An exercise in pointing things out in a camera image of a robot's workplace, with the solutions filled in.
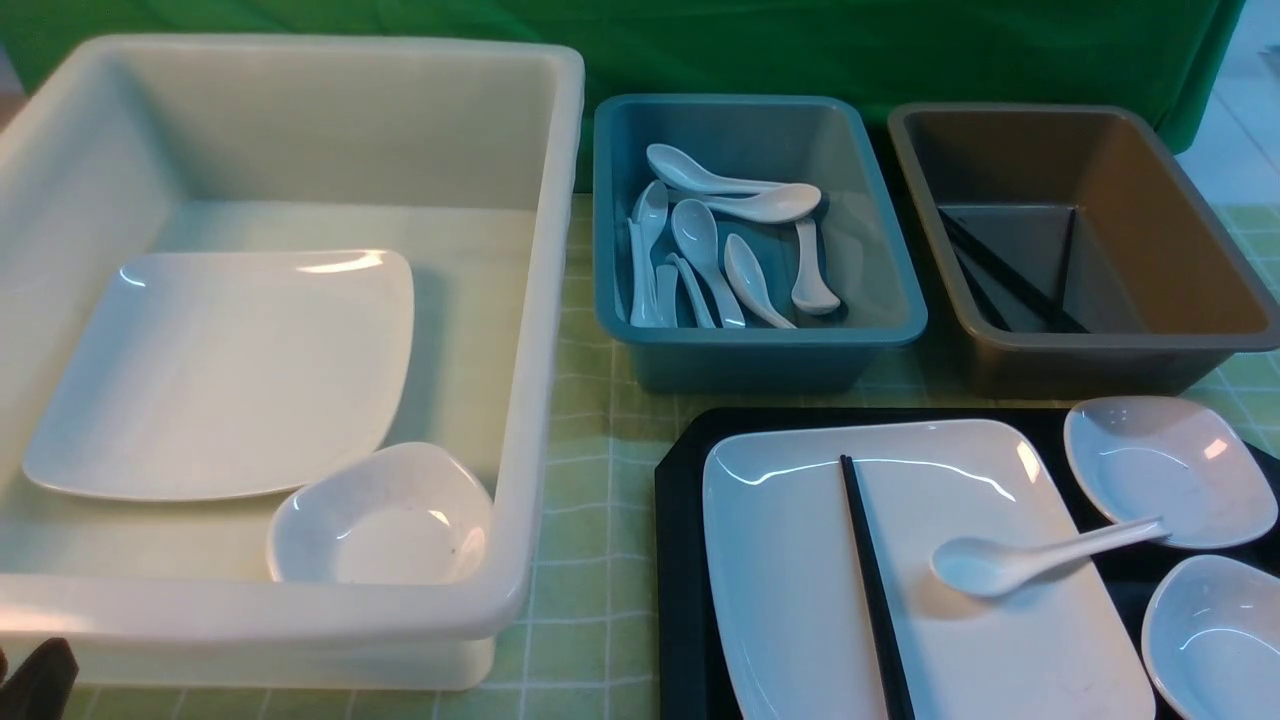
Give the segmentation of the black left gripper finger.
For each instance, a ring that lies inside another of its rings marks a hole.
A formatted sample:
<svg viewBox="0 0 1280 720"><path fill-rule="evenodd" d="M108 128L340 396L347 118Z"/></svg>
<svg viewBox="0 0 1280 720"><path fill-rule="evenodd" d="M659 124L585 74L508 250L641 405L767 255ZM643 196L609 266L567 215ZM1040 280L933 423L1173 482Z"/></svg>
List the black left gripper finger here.
<svg viewBox="0 0 1280 720"><path fill-rule="evenodd" d="M79 665L65 638L49 638L13 671L1 652L1 719L63 719Z"/></svg>

